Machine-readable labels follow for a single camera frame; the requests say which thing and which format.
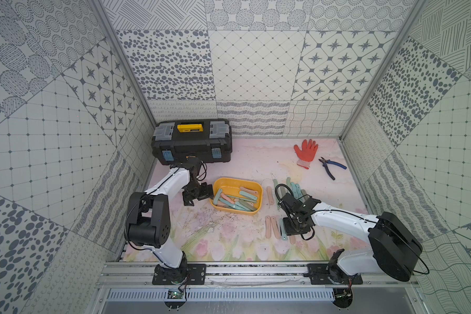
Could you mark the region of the light teal knife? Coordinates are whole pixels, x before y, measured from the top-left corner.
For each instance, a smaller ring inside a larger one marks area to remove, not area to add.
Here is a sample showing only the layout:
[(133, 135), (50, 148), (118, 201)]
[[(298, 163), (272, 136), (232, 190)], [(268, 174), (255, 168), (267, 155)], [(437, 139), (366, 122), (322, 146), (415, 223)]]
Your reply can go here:
[(282, 218), (280, 218), (280, 220), (279, 220), (279, 227), (280, 227), (281, 239), (283, 241), (287, 241), (288, 240), (288, 235), (286, 233), (284, 220)]

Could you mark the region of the pale pink knife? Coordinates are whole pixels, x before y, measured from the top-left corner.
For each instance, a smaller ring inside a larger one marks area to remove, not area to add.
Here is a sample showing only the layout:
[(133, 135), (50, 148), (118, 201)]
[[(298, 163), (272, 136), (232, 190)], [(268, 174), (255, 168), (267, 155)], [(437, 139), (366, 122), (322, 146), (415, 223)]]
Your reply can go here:
[(270, 239), (272, 236), (272, 222), (270, 216), (265, 217), (265, 227), (266, 227), (266, 239)]

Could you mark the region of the yellow plastic storage box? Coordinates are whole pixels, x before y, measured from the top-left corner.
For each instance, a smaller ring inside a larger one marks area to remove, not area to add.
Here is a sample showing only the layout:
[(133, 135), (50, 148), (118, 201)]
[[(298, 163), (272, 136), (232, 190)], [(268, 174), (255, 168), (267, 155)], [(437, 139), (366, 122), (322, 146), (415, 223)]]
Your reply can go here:
[(254, 181), (221, 177), (213, 184), (211, 205), (220, 211), (256, 215), (263, 203), (263, 188)]

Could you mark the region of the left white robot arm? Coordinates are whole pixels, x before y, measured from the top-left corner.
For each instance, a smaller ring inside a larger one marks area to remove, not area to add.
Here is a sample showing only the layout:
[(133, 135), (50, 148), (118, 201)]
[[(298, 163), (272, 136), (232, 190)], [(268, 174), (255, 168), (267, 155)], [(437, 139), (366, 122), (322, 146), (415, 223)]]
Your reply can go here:
[(213, 186), (200, 176), (207, 166), (197, 157), (170, 166), (167, 175), (144, 192), (134, 192), (128, 202), (124, 238), (137, 251), (150, 251), (158, 259), (156, 272), (167, 283), (184, 283), (188, 277), (186, 254), (170, 239), (170, 200), (181, 194), (183, 205), (214, 196)]

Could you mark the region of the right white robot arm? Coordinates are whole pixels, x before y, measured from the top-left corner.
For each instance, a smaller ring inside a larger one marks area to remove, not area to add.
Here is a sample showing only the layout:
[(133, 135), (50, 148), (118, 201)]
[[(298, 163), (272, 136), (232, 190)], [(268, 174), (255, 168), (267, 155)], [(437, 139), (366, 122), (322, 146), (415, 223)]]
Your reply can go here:
[(285, 213), (283, 227), (288, 236), (305, 242), (315, 237), (316, 227), (348, 234), (365, 243), (361, 249), (335, 251), (326, 265), (326, 275), (334, 284), (353, 282), (364, 273), (384, 273), (408, 282), (422, 262), (423, 247), (394, 214), (364, 215), (336, 208), (308, 194), (297, 194), (286, 184), (274, 188), (277, 205)]

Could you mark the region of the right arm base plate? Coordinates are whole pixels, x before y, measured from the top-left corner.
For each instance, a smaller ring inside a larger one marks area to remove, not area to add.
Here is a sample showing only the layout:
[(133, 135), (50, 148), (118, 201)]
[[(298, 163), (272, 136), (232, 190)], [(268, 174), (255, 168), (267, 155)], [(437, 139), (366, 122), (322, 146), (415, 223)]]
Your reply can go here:
[(362, 285), (361, 275), (348, 276), (337, 266), (313, 263), (307, 265), (304, 277), (310, 279), (312, 285)]

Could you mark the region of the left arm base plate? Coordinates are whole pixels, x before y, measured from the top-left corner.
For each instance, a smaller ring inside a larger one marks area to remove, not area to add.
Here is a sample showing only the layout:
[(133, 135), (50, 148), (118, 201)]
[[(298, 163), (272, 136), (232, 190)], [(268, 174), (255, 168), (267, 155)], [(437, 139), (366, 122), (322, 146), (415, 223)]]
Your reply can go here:
[(205, 283), (207, 265), (187, 264), (172, 269), (157, 265), (154, 269), (153, 285), (203, 285)]

